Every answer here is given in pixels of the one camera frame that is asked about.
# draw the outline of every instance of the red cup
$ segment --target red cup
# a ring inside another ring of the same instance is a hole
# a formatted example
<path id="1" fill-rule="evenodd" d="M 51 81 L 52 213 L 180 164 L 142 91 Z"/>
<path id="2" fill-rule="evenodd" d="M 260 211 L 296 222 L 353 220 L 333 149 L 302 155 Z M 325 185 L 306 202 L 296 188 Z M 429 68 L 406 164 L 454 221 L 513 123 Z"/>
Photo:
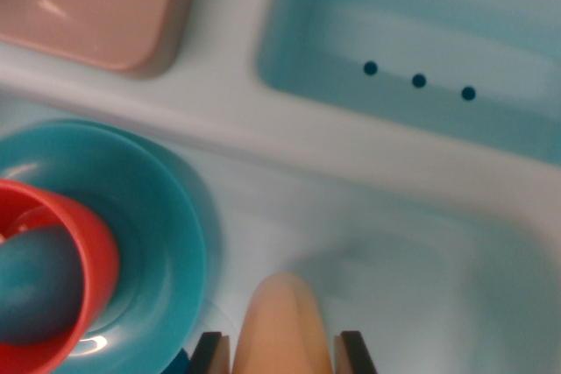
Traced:
<path id="1" fill-rule="evenodd" d="M 71 329 L 50 341 L 21 347 L 0 344 L 2 374 L 53 371 L 105 309 L 115 290 L 119 270 L 117 244 L 99 216 L 60 194 L 0 179 L 1 236 L 8 238 L 25 227 L 54 223 L 64 225 L 70 233 L 82 261 L 84 288 L 80 315 Z"/>

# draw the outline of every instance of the toy sink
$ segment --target toy sink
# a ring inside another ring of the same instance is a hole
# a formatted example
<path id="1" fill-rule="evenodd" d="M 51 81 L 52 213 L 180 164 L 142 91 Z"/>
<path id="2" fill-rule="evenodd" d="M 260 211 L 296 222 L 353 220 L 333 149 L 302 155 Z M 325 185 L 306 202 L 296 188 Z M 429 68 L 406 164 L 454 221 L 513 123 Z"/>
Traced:
<path id="1" fill-rule="evenodd" d="M 274 88 L 559 161 L 561 0 L 276 0 L 270 22 Z"/>
<path id="2" fill-rule="evenodd" d="M 559 374 L 559 6 L 194 0 L 143 81 L 4 43 L 0 134 L 91 119 L 192 169 L 210 274 L 188 350 L 234 348 L 255 286 L 290 271 L 380 373 Z"/>

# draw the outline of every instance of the pink plastic dish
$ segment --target pink plastic dish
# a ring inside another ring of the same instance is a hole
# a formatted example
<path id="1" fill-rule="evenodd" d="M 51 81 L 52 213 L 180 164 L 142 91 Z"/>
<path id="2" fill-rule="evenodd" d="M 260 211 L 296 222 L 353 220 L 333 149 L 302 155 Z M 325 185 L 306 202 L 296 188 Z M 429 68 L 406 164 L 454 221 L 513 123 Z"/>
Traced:
<path id="1" fill-rule="evenodd" d="M 150 76 L 172 63 L 191 0 L 0 0 L 0 40 Z"/>

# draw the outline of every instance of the drain hole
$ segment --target drain hole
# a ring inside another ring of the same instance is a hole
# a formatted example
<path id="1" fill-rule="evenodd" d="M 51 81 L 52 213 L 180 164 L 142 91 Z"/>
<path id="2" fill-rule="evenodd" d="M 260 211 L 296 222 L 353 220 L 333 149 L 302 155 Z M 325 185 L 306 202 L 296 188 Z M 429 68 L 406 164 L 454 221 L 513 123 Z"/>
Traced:
<path id="1" fill-rule="evenodd" d="M 377 73 L 378 73 L 378 65 L 376 64 L 376 62 L 368 61 L 365 64 L 365 74 L 368 74 L 369 76 L 373 76 Z"/>
<path id="2" fill-rule="evenodd" d="M 465 87 L 464 89 L 462 89 L 462 98 L 464 98 L 466 101 L 474 100 L 475 95 L 475 89 L 473 89 L 472 87 Z"/>
<path id="3" fill-rule="evenodd" d="M 427 78 L 424 74 L 416 74 L 411 82 L 415 88 L 422 88 L 427 84 Z"/>

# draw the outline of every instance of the teal plate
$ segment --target teal plate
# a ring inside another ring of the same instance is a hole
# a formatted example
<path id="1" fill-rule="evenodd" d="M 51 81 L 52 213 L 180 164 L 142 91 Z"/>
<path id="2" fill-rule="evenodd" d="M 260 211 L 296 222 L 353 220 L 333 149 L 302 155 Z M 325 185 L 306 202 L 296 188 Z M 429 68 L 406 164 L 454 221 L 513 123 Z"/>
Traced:
<path id="1" fill-rule="evenodd" d="M 111 303 L 53 374 L 156 374 L 200 311 L 206 250 L 191 200 L 158 159 L 98 125 L 46 123 L 0 141 L 0 177 L 64 194 L 110 226 Z"/>

